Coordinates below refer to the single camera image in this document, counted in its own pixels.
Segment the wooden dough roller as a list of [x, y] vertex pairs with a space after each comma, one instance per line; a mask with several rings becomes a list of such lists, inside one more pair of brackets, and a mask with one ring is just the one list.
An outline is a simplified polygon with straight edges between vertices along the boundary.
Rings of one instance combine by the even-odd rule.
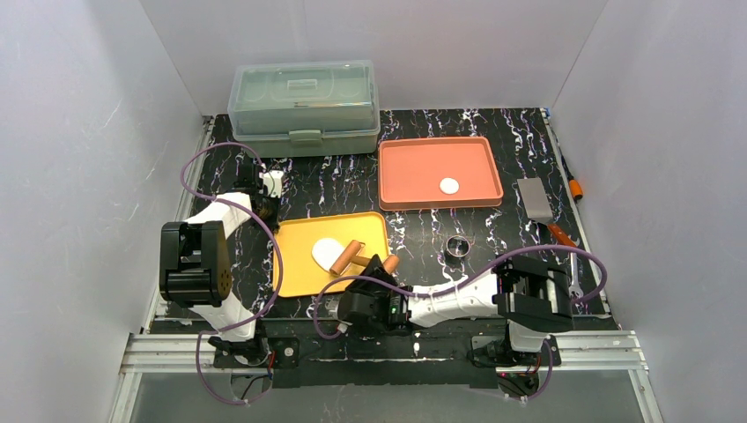
[[[351, 241], [333, 261], [329, 267], [329, 273], [333, 276], [342, 276], [351, 264], [367, 267], [374, 260], [374, 257], [362, 256], [365, 246], [364, 242]], [[381, 262], [380, 267], [388, 274], [393, 274], [400, 263], [400, 259], [396, 255], [388, 255], [383, 260], [379, 259], [379, 261]]]

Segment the white dough ball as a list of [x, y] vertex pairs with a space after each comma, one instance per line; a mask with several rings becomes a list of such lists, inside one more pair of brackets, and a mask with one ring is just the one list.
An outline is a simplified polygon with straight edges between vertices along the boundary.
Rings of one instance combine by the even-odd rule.
[[332, 266], [343, 254], [344, 246], [333, 238], [322, 238], [312, 247], [312, 258], [325, 271], [331, 272]]

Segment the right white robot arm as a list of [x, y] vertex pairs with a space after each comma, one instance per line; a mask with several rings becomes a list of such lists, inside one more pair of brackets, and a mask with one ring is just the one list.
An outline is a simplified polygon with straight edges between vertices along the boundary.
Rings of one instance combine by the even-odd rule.
[[558, 266], [517, 256], [461, 286], [396, 286], [374, 258], [341, 295], [334, 316], [374, 334], [404, 335], [445, 321], [503, 317], [514, 352], [537, 353], [544, 339], [573, 329], [568, 276]]

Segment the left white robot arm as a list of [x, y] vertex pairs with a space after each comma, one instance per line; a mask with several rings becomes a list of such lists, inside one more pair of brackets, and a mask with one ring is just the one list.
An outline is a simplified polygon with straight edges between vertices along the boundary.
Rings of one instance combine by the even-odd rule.
[[284, 177], [281, 170], [247, 165], [234, 185], [212, 197], [202, 211], [161, 228], [161, 297], [199, 314], [223, 341], [249, 341], [258, 320], [233, 292], [227, 241], [249, 221], [275, 240]]

